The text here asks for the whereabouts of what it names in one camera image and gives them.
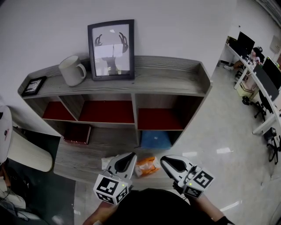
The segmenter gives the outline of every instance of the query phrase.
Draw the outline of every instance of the computer monitor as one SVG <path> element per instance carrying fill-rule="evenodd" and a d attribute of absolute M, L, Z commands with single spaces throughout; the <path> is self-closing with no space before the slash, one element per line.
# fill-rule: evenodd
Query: computer monitor
<path fill-rule="evenodd" d="M 267 73 L 275 87 L 279 89 L 281 87 L 281 71 L 269 57 L 264 62 L 263 70 Z"/>
<path fill-rule="evenodd" d="M 247 35 L 240 32 L 237 39 L 237 44 L 239 44 L 240 47 L 246 49 L 248 54 L 251 54 L 255 42 Z"/>

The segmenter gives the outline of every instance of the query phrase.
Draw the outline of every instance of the deer antler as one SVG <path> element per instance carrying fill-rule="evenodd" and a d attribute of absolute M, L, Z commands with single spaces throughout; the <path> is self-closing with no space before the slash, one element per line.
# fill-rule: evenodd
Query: deer antler
<path fill-rule="evenodd" d="M 102 36 L 102 34 L 99 37 L 96 38 L 95 46 L 101 46 L 102 45 L 102 43 L 101 43 L 101 36 Z"/>
<path fill-rule="evenodd" d="M 127 38 L 121 32 L 119 32 L 119 34 L 122 35 L 122 37 L 120 35 L 119 35 L 119 37 L 120 37 L 121 42 L 123 44 L 123 53 L 124 53 L 124 52 L 127 51 L 128 47 L 129 47 L 128 42 L 127 42 Z"/>

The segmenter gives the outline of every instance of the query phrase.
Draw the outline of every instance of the picture frame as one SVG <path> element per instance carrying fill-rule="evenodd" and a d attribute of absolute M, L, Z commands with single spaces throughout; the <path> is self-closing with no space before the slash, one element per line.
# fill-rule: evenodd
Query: picture frame
<path fill-rule="evenodd" d="M 22 93 L 22 97 L 36 95 L 46 79 L 47 79 L 46 76 L 41 76 L 41 77 L 31 79 L 29 81 L 28 85 L 26 86 L 26 88 L 24 89 L 24 91 Z"/>
<path fill-rule="evenodd" d="M 135 78 L 134 20 L 88 25 L 93 80 Z"/>

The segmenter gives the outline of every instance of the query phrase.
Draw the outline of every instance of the red shelf panel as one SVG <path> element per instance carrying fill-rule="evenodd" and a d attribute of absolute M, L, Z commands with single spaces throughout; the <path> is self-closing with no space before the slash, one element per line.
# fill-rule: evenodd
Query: red shelf panel
<path fill-rule="evenodd" d="M 79 121 L 134 123 L 131 101 L 85 101 Z"/>
<path fill-rule="evenodd" d="M 71 116 L 61 102 L 49 102 L 42 118 L 50 120 L 75 121 L 73 116 Z"/>
<path fill-rule="evenodd" d="M 173 109 L 139 109 L 139 130 L 182 131 Z"/>

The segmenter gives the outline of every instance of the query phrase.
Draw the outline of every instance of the white mug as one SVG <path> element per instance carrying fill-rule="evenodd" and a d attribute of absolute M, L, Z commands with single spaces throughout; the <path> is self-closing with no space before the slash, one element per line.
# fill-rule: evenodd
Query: white mug
<path fill-rule="evenodd" d="M 87 75 L 85 67 L 81 64 L 79 57 L 76 55 L 66 58 L 60 63 L 58 68 L 66 84 L 69 86 L 80 84 Z"/>

